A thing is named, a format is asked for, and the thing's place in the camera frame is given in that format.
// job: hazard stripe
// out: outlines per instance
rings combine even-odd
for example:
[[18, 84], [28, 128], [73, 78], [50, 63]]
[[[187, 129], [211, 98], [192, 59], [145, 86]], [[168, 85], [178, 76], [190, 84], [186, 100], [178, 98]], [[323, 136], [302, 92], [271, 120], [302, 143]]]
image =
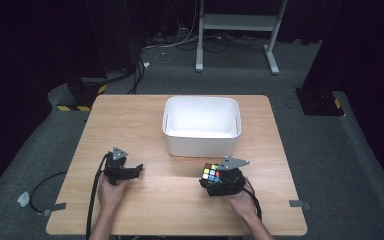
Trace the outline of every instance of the hazard stripe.
[[87, 112], [87, 111], [91, 110], [91, 107], [84, 106], [84, 105], [77, 105], [77, 106], [63, 106], [63, 105], [59, 105], [59, 106], [57, 106], [57, 108], [58, 108], [58, 110], [65, 111], [65, 112], [69, 112], [69, 111]]
[[104, 85], [104, 86], [100, 87], [99, 91], [98, 91], [98, 95], [104, 93], [105, 89], [107, 89], [107, 85]]
[[341, 108], [341, 103], [339, 103], [338, 99], [335, 99], [335, 105], [337, 109]]

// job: wooden table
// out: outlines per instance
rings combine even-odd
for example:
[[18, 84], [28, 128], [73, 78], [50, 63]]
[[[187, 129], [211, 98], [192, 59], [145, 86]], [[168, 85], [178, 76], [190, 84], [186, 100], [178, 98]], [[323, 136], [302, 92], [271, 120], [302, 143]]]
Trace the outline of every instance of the wooden table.
[[[90, 113], [52, 213], [49, 234], [85, 234], [94, 175], [104, 154], [118, 146], [127, 151], [126, 167], [143, 163], [132, 180], [114, 222], [114, 235], [243, 236], [249, 232], [228, 204], [209, 197], [198, 180], [204, 164], [222, 159], [174, 157], [168, 154], [162, 119], [169, 95], [101, 95]], [[249, 177], [273, 235], [304, 235], [307, 225], [282, 141], [266, 96], [229, 95], [242, 118], [242, 134], [233, 157], [250, 161], [241, 167]], [[93, 222], [99, 211], [94, 205]]]

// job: black backdrop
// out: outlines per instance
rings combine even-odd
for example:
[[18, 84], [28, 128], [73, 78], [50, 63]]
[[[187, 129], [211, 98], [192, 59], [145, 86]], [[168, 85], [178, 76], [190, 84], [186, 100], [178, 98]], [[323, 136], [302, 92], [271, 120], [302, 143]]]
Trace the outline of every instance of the black backdrop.
[[345, 92], [384, 169], [384, 1], [343, 1], [303, 89]]
[[42, 1], [0, 0], [0, 177], [51, 110], [47, 94], [64, 82], [47, 40]]

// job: human hand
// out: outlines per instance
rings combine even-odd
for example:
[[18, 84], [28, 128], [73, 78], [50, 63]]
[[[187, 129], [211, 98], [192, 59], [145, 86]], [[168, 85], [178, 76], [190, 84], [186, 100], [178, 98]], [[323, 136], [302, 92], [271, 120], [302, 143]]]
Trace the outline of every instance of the human hand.
[[[252, 192], [252, 189], [249, 186], [248, 181], [245, 184], [244, 188]], [[232, 210], [239, 217], [246, 218], [250, 216], [257, 216], [255, 203], [252, 200], [251, 196], [245, 191], [241, 191], [235, 195], [222, 196], [221, 198], [224, 199], [227, 203], [229, 203]]]
[[123, 199], [124, 190], [129, 184], [129, 181], [123, 180], [118, 185], [112, 185], [109, 178], [101, 173], [98, 184], [98, 198], [101, 202], [101, 211], [115, 211]]

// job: human arm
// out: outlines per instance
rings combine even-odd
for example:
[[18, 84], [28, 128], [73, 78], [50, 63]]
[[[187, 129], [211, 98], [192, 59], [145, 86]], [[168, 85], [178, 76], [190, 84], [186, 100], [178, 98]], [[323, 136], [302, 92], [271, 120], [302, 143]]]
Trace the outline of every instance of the human arm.
[[98, 198], [101, 203], [101, 211], [89, 237], [90, 240], [109, 239], [115, 215], [128, 183], [128, 180], [123, 180], [119, 185], [115, 186], [109, 182], [107, 176], [101, 174], [98, 183]]
[[232, 210], [238, 215], [247, 226], [254, 240], [273, 240], [273, 236], [267, 230], [264, 223], [258, 218], [255, 211], [255, 204], [251, 196], [245, 191], [241, 191], [235, 195], [222, 196], [229, 203]]

